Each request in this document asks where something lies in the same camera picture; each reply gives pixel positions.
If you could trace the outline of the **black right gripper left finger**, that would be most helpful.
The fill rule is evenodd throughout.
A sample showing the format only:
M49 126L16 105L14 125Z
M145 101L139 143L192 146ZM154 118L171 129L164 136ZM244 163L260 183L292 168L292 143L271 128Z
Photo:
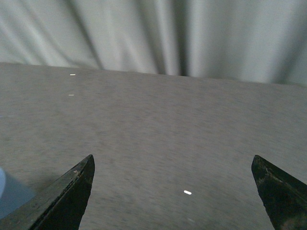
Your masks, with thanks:
M88 155L34 198L0 221L2 230L77 230L95 172Z

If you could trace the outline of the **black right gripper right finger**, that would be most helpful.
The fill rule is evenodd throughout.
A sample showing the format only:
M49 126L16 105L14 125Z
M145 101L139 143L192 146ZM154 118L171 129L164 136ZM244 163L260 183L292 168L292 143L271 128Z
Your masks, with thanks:
M307 185L255 155L251 165L258 194L276 230L307 228Z

